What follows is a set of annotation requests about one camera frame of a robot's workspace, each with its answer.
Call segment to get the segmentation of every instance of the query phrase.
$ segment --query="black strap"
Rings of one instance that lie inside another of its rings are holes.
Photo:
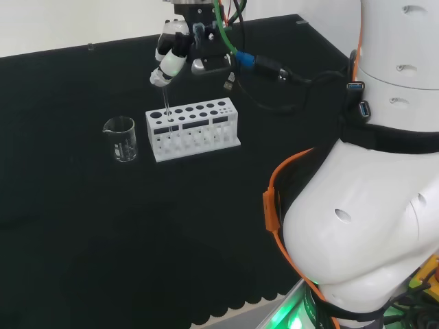
[[[362,125],[341,119],[340,139],[350,143],[386,153],[430,154],[439,152],[439,132],[411,132],[380,125]]]
[[[349,312],[348,310],[344,310],[336,305],[322,301],[311,289],[310,291],[313,296],[314,303],[316,303],[316,306],[325,310],[327,315],[329,315],[330,317],[358,322],[367,322],[379,319],[384,315],[386,311],[386,309],[380,308],[379,310],[370,313]]]

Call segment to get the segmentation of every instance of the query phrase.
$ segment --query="test tube rack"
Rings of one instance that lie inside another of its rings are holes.
[[[157,162],[241,145],[238,111],[229,98],[146,112]]]

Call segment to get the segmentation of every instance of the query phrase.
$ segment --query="beaker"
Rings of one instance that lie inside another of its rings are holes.
[[[115,117],[107,121],[102,131],[108,136],[112,156],[120,162],[134,160],[137,156],[134,120]]]

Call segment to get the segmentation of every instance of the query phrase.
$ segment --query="black table surface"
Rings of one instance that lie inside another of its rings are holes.
[[[246,23],[247,51],[304,77],[346,58],[298,15]],[[234,31],[238,46],[240,34]],[[145,111],[158,36],[0,59],[0,328],[188,328],[298,281],[264,226],[262,193],[288,156],[331,140],[343,81],[305,111],[258,109],[228,73],[182,74],[171,106],[230,97],[241,147],[156,163]],[[301,88],[245,73],[265,103]],[[136,122],[139,158],[112,161],[102,127]]]

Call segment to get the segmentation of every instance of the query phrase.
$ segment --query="black cable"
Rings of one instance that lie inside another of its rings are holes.
[[[318,310],[318,306],[316,304],[316,329],[320,329],[320,312]]]
[[[324,313],[323,315],[324,315],[324,318],[323,318],[324,319],[324,327],[328,328],[328,329],[335,329],[335,326],[333,325],[331,318],[326,313]]]
[[[354,49],[351,51],[351,55],[349,56],[349,66],[348,66],[348,82],[353,81],[355,61],[357,59],[357,50]]]
[[[241,34],[242,34],[242,51],[245,51],[246,50],[246,31],[244,29],[244,19],[242,17],[242,11],[241,11],[241,8],[239,7],[238,0],[233,0],[233,3],[235,4],[236,12],[238,13],[239,22],[240,22],[239,28],[240,28]]]
[[[393,303],[401,300],[402,298],[404,298],[404,297],[406,297],[408,295],[413,295],[415,293],[420,293],[420,292],[422,292],[422,291],[424,291],[426,289],[429,289],[429,288],[431,288],[431,284],[430,283],[424,283],[424,284],[422,284],[422,285],[420,285],[420,286],[418,286],[416,288],[409,289],[406,292],[404,292],[404,293],[396,296],[395,298],[391,299],[386,305],[384,305],[384,308],[387,309],[387,308],[391,307],[391,305]]]
[[[284,66],[283,68],[288,73],[288,80],[292,84],[300,84],[301,86],[310,87],[315,86],[317,84],[325,84],[328,82],[332,82],[335,78],[346,77],[343,72],[346,71],[347,66],[339,71],[323,71],[317,74],[315,77],[310,79],[304,79],[299,74],[296,74],[291,71],[288,66]]]
[[[424,282],[429,282],[430,279],[434,276],[434,274],[436,273],[438,269],[434,269],[433,271],[431,271],[428,276],[425,277]]]
[[[396,304],[392,304],[392,307],[397,309],[397,310],[400,310],[401,312],[404,312],[404,313],[406,313],[409,310],[409,308],[403,308],[403,307],[396,305]]]
[[[383,325],[384,325],[384,316],[382,315],[379,318],[378,329],[383,329]]]
[[[391,315],[389,317],[383,318],[384,326],[388,324],[395,324],[396,322],[400,322],[404,318],[404,315]]]
[[[278,114],[278,115],[289,115],[289,114],[296,114],[297,110],[299,110],[299,107],[296,104],[288,104],[288,105],[281,105],[278,107],[273,107],[269,105],[265,105],[255,99],[250,93],[242,86],[241,82],[239,81],[239,78],[237,78],[238,86],[240,87],[243,94],[245,94],[248,98],[250,98],[256,106],[262,110]]]
[[[241,12],[243,12],[244,9],[246,9],[246,6],[247,6],[247,0],[241,0],[241,1],[242,1],[242,8],[240,8],[240,9],[241,9]],[[233,14],[232,18],[228,20],[228,26],[231,26],[237,19],[241,19],[238,16],[238,11],[236,11],[236,13]]]

